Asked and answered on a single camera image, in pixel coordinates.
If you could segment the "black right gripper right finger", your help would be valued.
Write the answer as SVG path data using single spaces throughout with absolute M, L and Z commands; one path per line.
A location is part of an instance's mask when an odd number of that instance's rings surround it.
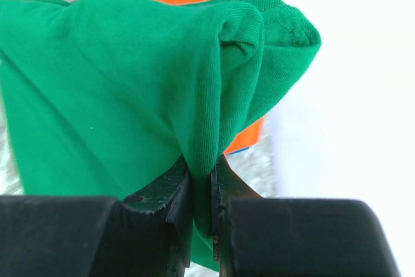
M 379 219 L 361 200 L 266 199 L 220 157 L 211 172 L 221 276 L 398 276 Z

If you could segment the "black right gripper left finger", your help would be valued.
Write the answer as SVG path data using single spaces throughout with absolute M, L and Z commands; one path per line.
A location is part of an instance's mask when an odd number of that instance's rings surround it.
M 183 159 L 123 200 L 1 197 L 2 276 L 183 276 L 190 259 Z

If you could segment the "green t shirt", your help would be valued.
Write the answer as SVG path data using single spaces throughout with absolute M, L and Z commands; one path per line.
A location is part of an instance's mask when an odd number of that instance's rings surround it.
M 282 0 L 1 0 L 1 94 L 24 192 L 123 199 L 183 156 L 191 259 L 217 270 L 209 173 L 321 43 Z

